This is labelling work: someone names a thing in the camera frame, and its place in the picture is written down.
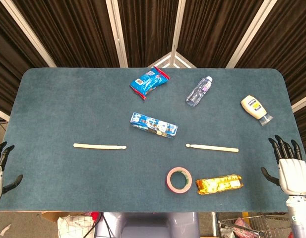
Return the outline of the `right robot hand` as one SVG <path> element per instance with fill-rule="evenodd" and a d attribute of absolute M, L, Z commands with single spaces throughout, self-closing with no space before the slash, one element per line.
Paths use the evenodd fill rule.
<path fill-rule="evenodd" d="M 271 176 L 265 167 L 261 168 L 263 176 L 287 195 L 305 196 L 306 162 L 303 160 L 299 144 L 295 140 L 288 144 L 279 135 L 268 140 L 274 150 L 279 177 Z"/>

